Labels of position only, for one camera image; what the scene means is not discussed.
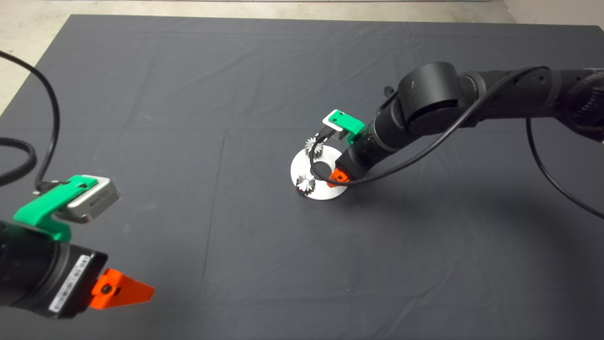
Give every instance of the dark gray tablecloth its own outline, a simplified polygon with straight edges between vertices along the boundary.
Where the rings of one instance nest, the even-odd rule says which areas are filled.
[[[603,338],[603,223],[545,181],[521,120],[459,131],[419,164],[333,201],[294,191],[290,162],[329,111],[368,122],[385,85],[438,60],[459,72],[604,67],[604,34],[72,16],[38,64],[63,118],[47,177],[115,180],[122,199],[74,226],[72,242],[107,252],[156,295],[72,321],[1,309],[0,337]],[[42,154],[50,123],[30,77],[0,136]],[[602,145],[553,120],[535,125],[552,174],[604,209]],[[3,149],[0,170],[20,160]],[[31,199],[32,182],[0,189],[1,218]]]

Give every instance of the metal gear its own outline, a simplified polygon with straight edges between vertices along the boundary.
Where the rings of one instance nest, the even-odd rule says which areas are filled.
[[[312,138],[309,138],[308,140],[306,140],[306,144],[304,144],[304,152],[306,153],[307,156],[310,153],[310,149],[312,149],[312,146],[315,144],[315,141],[316,141],[315,137],[312,137]],[[320,157],[321,154],[323,154],[323,143],[319,143],[316,145],[314,158]]]
[[[315,190],[315,177],[312,175],[310,177],[300,175],[296,180],[296,189],[303,195],[310,194]]]

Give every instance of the white disc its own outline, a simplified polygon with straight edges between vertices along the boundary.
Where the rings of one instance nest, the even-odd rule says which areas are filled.
[[[329,165],[329,168],[333,172],[336,168],[336,159],[342,155],[337,149],[332,148],[331,146],[324,145],[323,153],[320,157],[315,158],[315,163],[323,162]],[[294,186],[296,185],[296,181],[299,176],[305,175],[310,178],[312,174],[310,173],[310,159],[306,155],[304,149],[302,149],[294,160],[292,161],[292,166],[290,169],[290,175],[292,177],[292,183]],[[331,200],[332,198],[336,198],[340,196],[346,190],[345,186],[337,186],[335,188],[330,188],[327,185],[326,181],[319,180],[315,178],[315,189],[306,197],[312,198],[313,200]]]

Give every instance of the barcode label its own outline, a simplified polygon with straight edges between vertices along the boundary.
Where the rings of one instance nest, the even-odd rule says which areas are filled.
[[[55,295],[50,306],[48,306],[48,310],[53,313],[58,313],[59,310],[63,308],[65,301],[67,301],[67,298],[71,294],[73,288],[76,286],[77,281],[80,279],[80,276],[84,272],[84,269],[86,269],[86,266],[89,262],[90,256],[80,255],[80,258],[77,260],[75,266],[69,272],[69,275],[65,279],[65,282],[63,282],[63,285],[59,289],[59,292],[57,293],[57,295]]]

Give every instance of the black cable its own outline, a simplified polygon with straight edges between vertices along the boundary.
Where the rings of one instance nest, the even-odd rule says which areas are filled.
[[[516,79],[517,77],[522,76],[528,72],[538,70],[540,68],[545,68],[545,69],[549,70],[549,67],[546,67],[546,66],[529,66],[529,67],[521,68],[520,70],[509,73],[507,76],[505,76],[504,78],[499,80],[495,85],[493,85],[493,87],[488,89],[484,95],[482,95],[480,98],[478,98],[478,100],[476,100],[476,102],[474,102],[474,104],[472,104],[466,110],[466,112],[464,112],[447,130],[445,130],[440,136],[438,136],[424,150],[421,150],[415,156],[411,157],[410,159],[404,161],[403,163],[401,163],[393,168],[390,168],[390,169],[382,172],[381,174],[374,175],[374,176],[368,177],[368,178],[363,178],[360,180],[352,180],[352,181],[348,181],[348,182],[339,182],[339,181],[334,181],[329,178],[326,178],[322,173],[319,172],[319,170],[316,168],[316,164],[314,162],[315,148],[319,143],[325,141],[325,139],[326,139],[325,136],[317,136],[316,142],[312,145],[312,148],[310,149],[310,152],[309,152],[310,168],[313,170],[313,172],[316,174],[316,176],[319,177],[321,180],[324,180],[328,183],[331,183],[334,185],[339,185],[339,186],[353,186],[353,185],[369,183],[369,182],[372,182],[375,180],[379,180],[380,178],[389,176],[391,174],[394,174],[395,172],[401,171],[401,170],[415,164],[420,159],[426,157],[430,152],[432,152],[434,149],[436,149],[436,147],[438,147],[442,142],[444,142],[468,118],[470,118],[478,110],[482,109],[482,107],[485,104],[487,104],[491,100],[491,98],[493,98],[493,95],[497,91],[499,91],[501,88],[503,88],[504,86],[513,82],[514,79]]]
[[[57,146],[57,140],[59,139],[59,125],[60,125],[60,116],[59,116],[59,101],[57,100],[57,96],[54,94],[53,87],[50,85],[48,79],[40,72],[37,68],[31,66],[30,64],[24,62],[23,60],[12,56],[6,52],[0,51],[0,57],[12,61],[15,64],[25,68],[32,74],[34,74],[40,81],[46,92],[48,93],[48,97],[50,98],[50,104],[53,110],[53,130],[50,136],[50,142],[48,144],[48,149],[46,151],[46,155],[44,156],[44,160],[40,165],[40,169],[38,169],[38,173],[36,175],[36,179],[34,180],[34,186],[37,190],[42,190],[42,182],[44,178],[44,174],[46,174],[46,170],[48,169],[48,165],[50,161],[53,159],[54,149]]]
[[[527,125],[527,137],[529,140],[528,145],[530,146],[530,152],[533,154],[533,158],[535,159],[535,162],[537,163],[537,166],[539,167],[539,170],[541,170],[541,173],[543,174],[543,176],[545,176],[545,178],[551,183],[551,185],[554,186],[554,188],[556,188],[556,190],[558,190],[562,195],[564,195],[566,198],[571,200],[574,204],[580,206],[581,208],[594,214],[595,216],[598,216],[599,218],[604,219],[603,212],[600,212],[600,211],[588,206],[587,204],[583,203],[575,196],[571,195],[568,191],[566,191],[563,187],[561,187],[560,184],[558,184],[558,182],[556,182],[556,180],[550,175],[550,173],[545,168],[545,165],[543,164],[543,162],[541,162],[541,158],[539,157],[539,154],[537,153],[537,147],[535,146],[535,140],[533,139],[533,128],[531,126],[530,118],[526,119],[526,125]]]
[[[27,153],[27,159],[25,162],[23,162],[23,164],[3,174],[0,174],[0,186],[7,185],[20,179],[21,177],[29,174],[30,171],[36,166],[36,150],[31,144],[18,139],[0,137],[0,146],[8,146],[10,148],[20,149]]]

